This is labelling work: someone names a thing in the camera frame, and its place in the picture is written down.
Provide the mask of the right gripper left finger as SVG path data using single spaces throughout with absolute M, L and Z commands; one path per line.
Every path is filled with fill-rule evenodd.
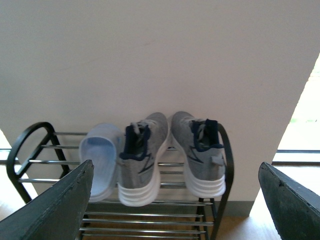
M 86 160 L 0 222 L 2 240 L 74 240 L 88 206 L 94 166 Z

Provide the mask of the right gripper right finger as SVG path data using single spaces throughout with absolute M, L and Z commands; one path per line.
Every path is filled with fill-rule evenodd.
M 263 162 L 258 180 L 274 226 L 282 240 L 320 238 L 320 196 L 271 164 Z

